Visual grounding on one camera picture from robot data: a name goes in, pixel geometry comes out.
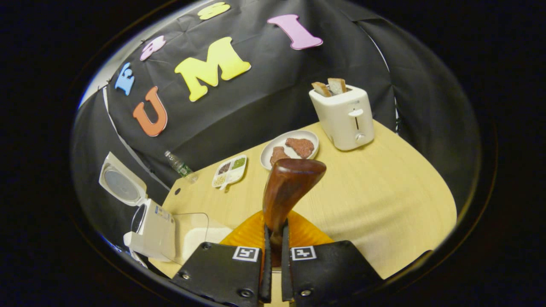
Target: letter m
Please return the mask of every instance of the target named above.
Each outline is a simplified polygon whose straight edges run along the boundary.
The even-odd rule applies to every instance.
[[[209,85],[218,85],[218,66],[222,70],[222,80],[232,79],[250,69],[250,63],[241,60],[233,50],[231,41],[231,37],[224,37],[210,44],[206,62],[189,57],[176,66],[174,72],[180,73],[188,85],[190,101],[196,101],[208,91],[198,78]]]

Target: meat patty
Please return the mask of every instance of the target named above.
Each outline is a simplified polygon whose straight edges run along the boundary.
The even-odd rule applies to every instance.
[[[280,159],[286,159],[290,158],[289,156],[284,153],[284,147],[277,146],[273,147],[273,155],[271,156],[271,159],[269,159],[269,162],[271,163],[271,166],[275,165],[275,162],[277,162]]]
[[[313,142],[308,139],[286,139],[286,146],[291,147],[298,156],[303,159],[307,159],[314,150]]]

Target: wooden handle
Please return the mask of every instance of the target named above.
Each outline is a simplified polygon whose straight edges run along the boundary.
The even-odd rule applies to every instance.
[[[263,203],[265,224],[272,231],[272,244],[279,243],[290,210],[325,172],[326,165],[315,160],[281,159],[273,165],[265,185]]]

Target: white toaster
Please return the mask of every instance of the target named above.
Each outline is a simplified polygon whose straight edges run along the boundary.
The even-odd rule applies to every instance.
[[[368,94],[346,85],[347,92],[324,97],[309,92],[322,129],[339,150],[351,150],[373,140],[373,120]]]

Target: plastic bottle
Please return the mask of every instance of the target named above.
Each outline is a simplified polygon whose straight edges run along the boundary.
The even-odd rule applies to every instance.
[[[173,155],[170,151],[165,152],[165,157],[169,160],[171,167],[180,175],[182,178],[186,178],[190,183],[197,181],[197,174],[195,174],[184,162],[178,159],[177,156]]]

